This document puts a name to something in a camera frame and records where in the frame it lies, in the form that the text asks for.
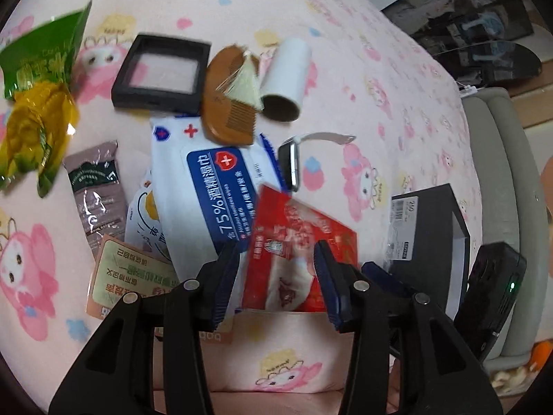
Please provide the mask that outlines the white lint roller refill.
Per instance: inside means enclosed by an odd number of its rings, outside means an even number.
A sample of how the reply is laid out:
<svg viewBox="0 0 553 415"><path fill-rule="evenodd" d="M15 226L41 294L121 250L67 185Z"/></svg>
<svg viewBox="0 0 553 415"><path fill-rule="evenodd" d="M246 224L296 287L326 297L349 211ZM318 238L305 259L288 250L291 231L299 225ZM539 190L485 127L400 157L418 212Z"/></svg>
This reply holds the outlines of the white lint roller refill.
<svg viewBox="0 0 553 415"><path fill-rule="evenodd" d="M275 48L262 80L262 113L265 116L280 122L299 118L311 56L311 47L300 38L286 38Z"/></svg>

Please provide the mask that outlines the red lucky toy packet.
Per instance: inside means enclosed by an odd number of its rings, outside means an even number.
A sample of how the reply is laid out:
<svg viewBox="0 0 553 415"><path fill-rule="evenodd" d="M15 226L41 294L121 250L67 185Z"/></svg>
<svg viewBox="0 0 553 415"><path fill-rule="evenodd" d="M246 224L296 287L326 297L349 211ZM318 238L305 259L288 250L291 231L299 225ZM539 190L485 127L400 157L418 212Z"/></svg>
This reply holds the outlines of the red lucky toy packet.
<svg viewBox="0 0 553 415"><path fill-rule="evenodd" d="M269 312L326 310L314 247L325 241L336 260L355 265L357 234L310 206L262 185L247 253L242 308Z"/></svg>

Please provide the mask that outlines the black square frame box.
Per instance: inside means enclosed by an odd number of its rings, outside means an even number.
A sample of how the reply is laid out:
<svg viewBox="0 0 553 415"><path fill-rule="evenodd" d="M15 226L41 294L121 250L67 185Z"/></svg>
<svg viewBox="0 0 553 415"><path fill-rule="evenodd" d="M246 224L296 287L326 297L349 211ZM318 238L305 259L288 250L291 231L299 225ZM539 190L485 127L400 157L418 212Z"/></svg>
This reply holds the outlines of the black square frame box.
<svg viewBox="0 0 553 415"><path fill-rule="evenodd" d="M138 34L112 85L113 106L198 116L210 50L194 39Z"/></svg>

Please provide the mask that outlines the pink cartoon print blanket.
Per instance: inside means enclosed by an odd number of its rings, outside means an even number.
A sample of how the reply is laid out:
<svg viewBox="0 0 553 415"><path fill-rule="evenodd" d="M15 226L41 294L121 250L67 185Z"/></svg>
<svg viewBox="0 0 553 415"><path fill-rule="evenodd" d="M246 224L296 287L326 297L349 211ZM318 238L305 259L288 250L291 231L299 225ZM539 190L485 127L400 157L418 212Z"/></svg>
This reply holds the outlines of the pink cartoon print blanket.
<svg viewBox="0 0 553 415"><path fill-rule="evenodd" d="M141 32L212 44L210 59L228 45L245 45L270 63L275 46L301 38L312 49L299 119L282 124L260 116L256 130L275 151L291 137L315 132L356 136L353 146L308 140L299 147L299 201L357 233L359 262L382 261L390 199L406 190L450 183L468 222L470 258L482 244L482 198L470 150L467 118L457 85L414 40L367 0L20 0L1 29L1 49L51 18L92 1L77 71L80 123L67 153L117 140L116 160L128 205L151 169L149 111L117 111L112 82ZM15 378L42 410L99 326L85 313L95 260L86 241L67 172L62 166L45 198L37 174L1 192L1 245L31 240L46 230L54 251L55 317L21 324L1 288L1 353ZM299 365L299 393L315 396L223 394L261 401L284 413L336 413L353 337L334 331L326 314L238 314L233 342L203 344L213 391L251 391L262 379L293 375L277 365Z"/></svg>

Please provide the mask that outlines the orange green coupon card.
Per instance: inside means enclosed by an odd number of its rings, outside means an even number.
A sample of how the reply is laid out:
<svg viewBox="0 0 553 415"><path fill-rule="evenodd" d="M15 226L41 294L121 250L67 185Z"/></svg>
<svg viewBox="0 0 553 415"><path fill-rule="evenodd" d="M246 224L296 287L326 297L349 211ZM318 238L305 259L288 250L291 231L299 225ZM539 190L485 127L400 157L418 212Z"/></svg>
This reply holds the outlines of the orange green coupon card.
<svg viewBox="0 0 553 415"><path fill-rule="evenodd" d="M96 254L86 313L102 320L126 293L157 296L170 292L178 283L171 263L106 236Z"/></svg>

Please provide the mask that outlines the white yellow face mask packet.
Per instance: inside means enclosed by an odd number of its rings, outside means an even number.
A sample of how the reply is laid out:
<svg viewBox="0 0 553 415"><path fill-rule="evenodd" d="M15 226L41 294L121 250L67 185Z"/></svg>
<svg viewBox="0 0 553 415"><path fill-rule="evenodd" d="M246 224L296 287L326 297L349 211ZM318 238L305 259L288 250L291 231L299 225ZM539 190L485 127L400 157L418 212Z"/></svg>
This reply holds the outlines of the white yellow face mask packet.
<svg viewBox="0 0 553 415"><path fill-rule="evenodd" d="M129 204L124 241L159 260L171 261L154 202L150 169L142 177L139 189Z"/></svg>

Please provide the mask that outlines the white blue alcohol wipes pack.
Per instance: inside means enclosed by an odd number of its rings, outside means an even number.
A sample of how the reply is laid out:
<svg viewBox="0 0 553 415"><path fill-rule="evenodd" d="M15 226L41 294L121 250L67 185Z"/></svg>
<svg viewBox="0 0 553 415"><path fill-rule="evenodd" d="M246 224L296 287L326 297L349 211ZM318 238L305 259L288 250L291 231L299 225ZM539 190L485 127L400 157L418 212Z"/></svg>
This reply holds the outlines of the white blue alcohol wipes pack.
<svg viewBox="0 0 553 415"><path fill-rule="evenodd" d="M150 124L154 204L178 278L196 276L229 242L245 262L261 186L284 187L272 144L262 134L249 146L216 144L197 117Z"/></svg>

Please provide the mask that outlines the grey sofa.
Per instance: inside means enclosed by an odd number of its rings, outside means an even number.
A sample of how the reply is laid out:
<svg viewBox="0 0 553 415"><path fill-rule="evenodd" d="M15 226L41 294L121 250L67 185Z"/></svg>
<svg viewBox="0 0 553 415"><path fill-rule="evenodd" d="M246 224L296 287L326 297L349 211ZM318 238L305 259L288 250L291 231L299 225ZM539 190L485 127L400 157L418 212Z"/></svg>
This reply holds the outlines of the grey sofa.
<svg viewBox="0 0 553 415"><path fill-rule="evenodd" d="M518 368L531 356L549 278L546 204L540 174L516 108L503 88L462 99L480 182L483 242L504 242L527 260L514 308L484 360L490 372Z"/></svg>

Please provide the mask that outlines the brown coffee sachet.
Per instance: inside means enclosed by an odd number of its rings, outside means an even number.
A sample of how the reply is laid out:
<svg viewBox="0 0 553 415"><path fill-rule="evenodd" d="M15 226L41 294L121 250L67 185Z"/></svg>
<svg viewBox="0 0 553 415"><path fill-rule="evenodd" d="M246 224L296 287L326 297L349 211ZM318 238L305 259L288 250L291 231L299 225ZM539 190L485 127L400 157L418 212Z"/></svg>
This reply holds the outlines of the brown coffee sachet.
<svg viewBox="0 0 553 415"><path fill-rule="evenodd" d="M64 167L73 192L83 231L96 258L105 236L125 236L125 192L119 179L118 142L103 144L66 156Z"/></svg>

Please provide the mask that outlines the black cardboard storage box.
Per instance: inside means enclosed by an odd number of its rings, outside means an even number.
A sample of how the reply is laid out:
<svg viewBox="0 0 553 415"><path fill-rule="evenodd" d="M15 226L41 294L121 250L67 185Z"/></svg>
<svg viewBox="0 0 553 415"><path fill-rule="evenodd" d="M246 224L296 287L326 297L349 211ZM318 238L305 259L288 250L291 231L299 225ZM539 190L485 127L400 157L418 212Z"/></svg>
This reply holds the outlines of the black cardboard storage box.
<svg viewBox="0 0 553 415"><path fill-rule="evenodd" d="M384 268L456 316L467 291L470 234L450 185L392 198Z"/></svg>

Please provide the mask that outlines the wooden comb with tassel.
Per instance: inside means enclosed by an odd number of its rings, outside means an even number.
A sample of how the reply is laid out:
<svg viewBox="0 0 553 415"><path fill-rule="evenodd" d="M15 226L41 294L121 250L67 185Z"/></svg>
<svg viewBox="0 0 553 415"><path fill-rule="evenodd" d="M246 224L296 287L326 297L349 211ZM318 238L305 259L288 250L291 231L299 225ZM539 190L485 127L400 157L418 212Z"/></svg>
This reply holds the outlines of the wooden comb with tassel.
<svg viewBox="0 0 553 415"><path fill-rule="evenodd" d="M259 95L260 60L248 48L229 45L207 67L200 117L205 136L220 145L254 142Z"/></svg>

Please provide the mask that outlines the green yellow corn snack bag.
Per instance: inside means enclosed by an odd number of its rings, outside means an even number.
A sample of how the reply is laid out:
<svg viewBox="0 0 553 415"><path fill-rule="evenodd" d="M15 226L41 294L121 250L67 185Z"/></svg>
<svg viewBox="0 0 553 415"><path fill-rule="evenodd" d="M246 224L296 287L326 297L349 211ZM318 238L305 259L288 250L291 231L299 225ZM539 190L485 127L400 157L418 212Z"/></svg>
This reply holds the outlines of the green yellow corn snack bag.
<svg viewBox="0 0 553 415"><path fill-rule="evenodd" d="M91 4L45 22L1 51L11 112L1 142L1 189L37 174L37 195L54 186L80 120L70 91Z"/></svg>

